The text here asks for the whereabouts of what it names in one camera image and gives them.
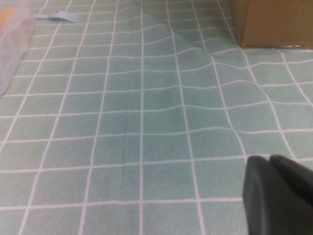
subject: green tiled mat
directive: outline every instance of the green tiled mat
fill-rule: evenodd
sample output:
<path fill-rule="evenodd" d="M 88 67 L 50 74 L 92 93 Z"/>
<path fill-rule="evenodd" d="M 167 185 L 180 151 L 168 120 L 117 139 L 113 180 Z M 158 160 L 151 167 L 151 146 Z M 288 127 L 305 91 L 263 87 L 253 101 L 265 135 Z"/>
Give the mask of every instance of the green tiled mat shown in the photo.
<path fill-rule="evenodd" d="M 1 235 L 246 235 L 249 155 L 313 167 L 313 52 L 241 49 L 222 0 L 31 0 L 0 97 Z"/>

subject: green tablecloth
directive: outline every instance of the green tablecloth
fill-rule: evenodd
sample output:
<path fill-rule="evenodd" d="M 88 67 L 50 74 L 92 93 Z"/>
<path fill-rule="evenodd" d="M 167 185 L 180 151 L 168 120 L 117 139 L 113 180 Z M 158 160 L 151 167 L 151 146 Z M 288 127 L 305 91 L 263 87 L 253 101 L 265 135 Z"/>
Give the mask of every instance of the green tablecloth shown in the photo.
<path fill-rule="evenodd" d="M 313 166 L 313 52 L 240 49 L 212 0 L 33 0 L 0 98 L 0 234 L 246 235 L 249 155 Z"/>

